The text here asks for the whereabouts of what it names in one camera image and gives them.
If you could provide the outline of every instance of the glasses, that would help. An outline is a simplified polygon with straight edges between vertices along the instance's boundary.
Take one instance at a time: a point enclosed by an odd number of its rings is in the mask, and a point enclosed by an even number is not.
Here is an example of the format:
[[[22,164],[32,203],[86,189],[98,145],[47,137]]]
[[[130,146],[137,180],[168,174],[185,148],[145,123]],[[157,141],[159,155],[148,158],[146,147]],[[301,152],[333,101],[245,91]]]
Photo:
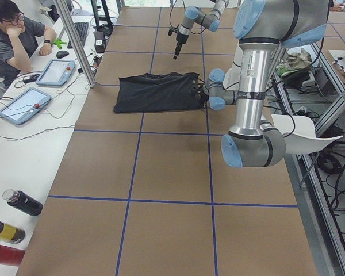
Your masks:
[[[13,26],[17,26],[19,24],[19,20],[23,21],[24,20],[24,13],[18,13],[17,17],[14,17],[12,20],[2,20],[4,22],[9,22],[11,23]]]

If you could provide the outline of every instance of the folded black cloth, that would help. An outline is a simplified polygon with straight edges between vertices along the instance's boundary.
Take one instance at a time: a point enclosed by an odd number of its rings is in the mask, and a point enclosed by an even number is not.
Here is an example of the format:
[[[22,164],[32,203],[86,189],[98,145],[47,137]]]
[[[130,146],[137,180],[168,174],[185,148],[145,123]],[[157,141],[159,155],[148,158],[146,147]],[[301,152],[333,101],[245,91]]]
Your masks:
[[[197,83],[199,74],[143,74],[119,78],[120,89],[114,112],[162,112],[202,107]]]

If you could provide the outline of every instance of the black stand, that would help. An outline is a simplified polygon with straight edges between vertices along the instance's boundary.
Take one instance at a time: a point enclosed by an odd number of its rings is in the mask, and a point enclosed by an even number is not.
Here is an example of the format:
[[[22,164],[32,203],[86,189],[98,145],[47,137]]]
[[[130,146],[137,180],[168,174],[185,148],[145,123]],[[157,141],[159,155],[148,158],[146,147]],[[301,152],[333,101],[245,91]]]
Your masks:
[[[104,17],[100,17],[98,14],[97,0],[91,0],[93,15],[96,22],[96,29],[98,32],[103,32],[105,36],[111,36],[114,30],[114,27],[110,19],[108,5],[106,4],[106,0],[101,0],[101,3],[102,3],[102,8],[104,10],[103,12],[105,13]],[[103,26],[101,26],[99,24],[100,21],[106,21],[107,24],[106,25],[104,24]]]

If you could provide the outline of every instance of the gray t-shirt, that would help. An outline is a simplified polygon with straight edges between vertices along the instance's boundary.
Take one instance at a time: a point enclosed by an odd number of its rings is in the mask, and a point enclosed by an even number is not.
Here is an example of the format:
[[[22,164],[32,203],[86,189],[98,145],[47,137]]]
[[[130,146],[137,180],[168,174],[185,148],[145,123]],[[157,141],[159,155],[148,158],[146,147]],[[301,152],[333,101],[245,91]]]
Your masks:
[[[24,18],[24,25],[25,32],[19,35],[19,39],[28,56],[31,57],[39,46],[35,36],[44,35],[45,25],[27,17]],[[5,86],[9,86],[20,72],[6,62],[13,57],[14,51],[9,36],[0,30],[0,77],[5,79]]]

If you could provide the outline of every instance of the black hair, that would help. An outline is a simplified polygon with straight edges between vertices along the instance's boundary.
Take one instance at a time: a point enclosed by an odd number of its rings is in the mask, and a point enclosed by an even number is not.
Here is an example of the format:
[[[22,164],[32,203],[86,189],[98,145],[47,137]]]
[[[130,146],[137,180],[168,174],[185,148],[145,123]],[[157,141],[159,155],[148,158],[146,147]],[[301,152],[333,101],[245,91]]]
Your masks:
[[[13,19],[19,12],[20,11],[17,4],[15,4],[13,1],[0,0],[0,22],[3,19]]]

